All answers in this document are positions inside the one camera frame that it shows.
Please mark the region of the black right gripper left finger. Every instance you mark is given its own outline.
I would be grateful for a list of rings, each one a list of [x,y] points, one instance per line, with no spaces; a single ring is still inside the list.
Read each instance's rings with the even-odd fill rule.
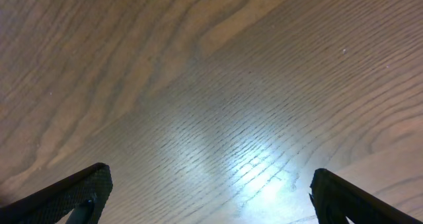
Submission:
[[[1,208],[2,223],[97,224],[113,188],[110,167],[93,164]]]

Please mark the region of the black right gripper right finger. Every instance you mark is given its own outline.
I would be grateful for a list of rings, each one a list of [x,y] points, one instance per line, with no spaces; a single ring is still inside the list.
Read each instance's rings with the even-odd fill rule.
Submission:
[[[319,224],[422,224],[325,168],[315,170],[310,188]]]

